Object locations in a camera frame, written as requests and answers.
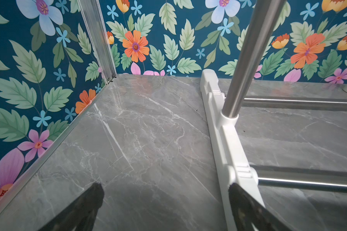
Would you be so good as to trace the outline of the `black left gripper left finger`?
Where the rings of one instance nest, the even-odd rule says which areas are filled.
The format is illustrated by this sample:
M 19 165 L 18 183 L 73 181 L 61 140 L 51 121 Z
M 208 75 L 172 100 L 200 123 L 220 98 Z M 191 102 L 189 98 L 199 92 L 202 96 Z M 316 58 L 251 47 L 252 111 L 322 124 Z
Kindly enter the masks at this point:
M 40 228 L 41 231 L 91 231 L 105 192 L 102 184 L 93 183 L 70 205 Z

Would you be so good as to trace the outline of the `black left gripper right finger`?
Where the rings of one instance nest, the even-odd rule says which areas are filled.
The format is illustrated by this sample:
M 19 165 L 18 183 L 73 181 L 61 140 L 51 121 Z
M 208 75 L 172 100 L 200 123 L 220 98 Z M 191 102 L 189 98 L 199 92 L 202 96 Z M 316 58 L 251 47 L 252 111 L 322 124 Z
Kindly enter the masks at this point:
M 238 184 L 233 183 L 229 187 L 228 194 L 233 219 L 238 231 L 290 230 Z

